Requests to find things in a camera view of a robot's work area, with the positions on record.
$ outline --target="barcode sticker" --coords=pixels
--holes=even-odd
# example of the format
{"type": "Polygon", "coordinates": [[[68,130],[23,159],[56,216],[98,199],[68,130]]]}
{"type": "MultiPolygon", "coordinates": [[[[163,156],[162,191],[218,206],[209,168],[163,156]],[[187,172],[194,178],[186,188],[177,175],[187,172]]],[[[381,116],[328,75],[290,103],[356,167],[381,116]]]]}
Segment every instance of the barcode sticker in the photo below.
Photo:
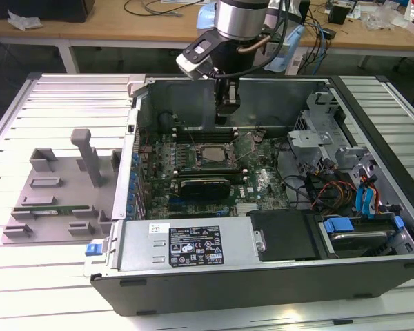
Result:
{"type": "Polygon", "coordinates": [[[168,233],[170,223],[151,223],[149,224],[149,233],[168,233]]]}

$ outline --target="gray plastic stand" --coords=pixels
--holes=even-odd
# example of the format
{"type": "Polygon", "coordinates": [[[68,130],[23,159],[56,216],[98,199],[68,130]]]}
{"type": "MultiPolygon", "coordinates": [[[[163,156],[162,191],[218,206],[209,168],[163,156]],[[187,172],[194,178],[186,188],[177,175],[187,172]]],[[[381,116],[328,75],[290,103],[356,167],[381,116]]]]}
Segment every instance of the gray plastic stand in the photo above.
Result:
{"type": "Polygon", "coordinates": [[[32,170],[3,230],[3,243],[90,241],[110,232],[121,150],[98,157],[90,131],[75,129],[71,141],[82,158],[56,158],[50,148],[32,153],[32,170]]]}

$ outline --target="wooden desk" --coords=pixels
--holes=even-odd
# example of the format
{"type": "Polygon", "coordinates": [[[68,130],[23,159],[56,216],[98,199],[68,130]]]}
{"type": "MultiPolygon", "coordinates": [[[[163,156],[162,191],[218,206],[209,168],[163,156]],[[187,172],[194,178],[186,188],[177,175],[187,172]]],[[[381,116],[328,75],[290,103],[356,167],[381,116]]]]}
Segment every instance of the wooden desk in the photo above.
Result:
{"type": "MultiPolygon", "coordinates": [[[[138,17],[124,11],[125,0],[95,0],[95,6],[85,23],[43,21],[40,29],[20,31],[6,21],[0,21],[0,40],[4,43],[53,45],[60,50],[69,73],[78,72],[72,46],[129,48],[185,48],[197,37],[196,22],[199,6],[189,6],[179,12],[183,17],[138,17]]],[[[312,10],[322,0],[313,0],[312,10]]],[[[156,10],[168,10],[178,5],[154,3],[156,10]]],[[[139,0],[128,5],[133,12],[146,11],[139,0]]],[[[337,32],[329,52],[380,56],[414,57],[414,35],[403,28],[393,31],[367,31],[360,20],[348,19],[342,26],[327,22],[327,15],[314,12],[319,22],[337,32]]],[[[302,37],[295,59],[313,46],[315,36],[308,30],[302,37]]]]}

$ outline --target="black plastic cover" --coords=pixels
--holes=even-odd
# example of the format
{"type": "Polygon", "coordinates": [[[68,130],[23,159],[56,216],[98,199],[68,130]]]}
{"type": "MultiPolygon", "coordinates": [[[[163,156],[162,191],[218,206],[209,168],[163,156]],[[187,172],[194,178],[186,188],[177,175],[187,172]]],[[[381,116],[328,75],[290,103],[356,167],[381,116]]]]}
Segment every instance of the black plastic cover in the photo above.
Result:
{"type": "Polygon", "coordinates": [[[312,210],[258,210],[250,216],[253,230],[263,234],[266,244],[261,261],[327,258],[312,210]]]}

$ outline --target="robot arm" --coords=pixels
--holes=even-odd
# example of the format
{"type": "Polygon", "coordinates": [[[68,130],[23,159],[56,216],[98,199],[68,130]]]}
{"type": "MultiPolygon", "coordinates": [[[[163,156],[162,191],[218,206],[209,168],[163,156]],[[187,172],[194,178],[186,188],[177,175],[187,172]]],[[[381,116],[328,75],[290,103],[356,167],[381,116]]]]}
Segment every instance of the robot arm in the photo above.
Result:
{"type": "Polygon", "coordinates": [[[219,0],[215,5],[215,28],[203,33],[178,57],[181,70],[192,80],[215,79],[216,124],[225,124],[226,117],[240,106],[239,78],[263,68],[279,53],[286,34],[283,24],[279,46],[272,56],[253,67],[258,48],[274,39],[287,21],[290,0],[282,0],[275,27],[264,25],[269,0],[219,0]]]}

